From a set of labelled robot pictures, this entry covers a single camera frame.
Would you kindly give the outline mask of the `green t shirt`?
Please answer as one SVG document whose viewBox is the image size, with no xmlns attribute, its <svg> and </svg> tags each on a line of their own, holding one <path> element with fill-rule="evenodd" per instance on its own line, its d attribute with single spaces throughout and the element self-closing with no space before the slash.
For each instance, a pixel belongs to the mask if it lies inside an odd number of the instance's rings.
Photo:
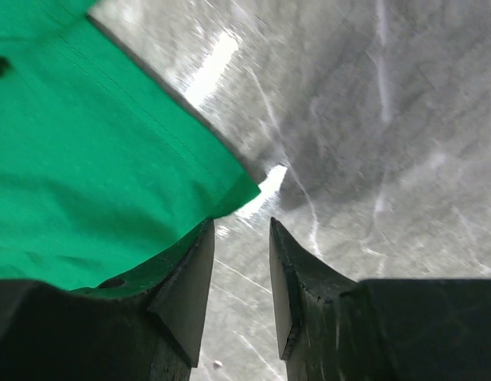
<svg viewBox="0 0 491 381">
<path fill-rule="evenodd" d="M 0 1 L 0 279 L 95 287 L 259 193 L 90 8 Z"/>
</svg>

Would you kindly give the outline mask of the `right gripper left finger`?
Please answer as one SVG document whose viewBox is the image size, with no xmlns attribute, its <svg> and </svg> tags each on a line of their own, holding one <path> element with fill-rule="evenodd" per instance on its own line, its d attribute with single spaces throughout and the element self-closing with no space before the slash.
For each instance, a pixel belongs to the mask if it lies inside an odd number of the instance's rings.
<svg viewBox="0 0 491 381">
<path fill-rule="evenodd" d="M 199 361 L 212 220 L 95 288 L 0 280 L 0 380 L 187 380 Z"/>
</svg>

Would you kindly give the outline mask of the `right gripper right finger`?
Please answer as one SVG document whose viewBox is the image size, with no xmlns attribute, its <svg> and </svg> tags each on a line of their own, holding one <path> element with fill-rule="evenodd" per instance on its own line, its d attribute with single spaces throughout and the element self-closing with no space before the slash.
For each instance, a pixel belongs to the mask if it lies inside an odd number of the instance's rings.
<svg viewBox="0 0 491 381">
<path fill-rule="evenodd" d="M 491 279 L 355 282 L 277 219 L 269 262 L 290 380 L 491 380 Z"/>
</svg>

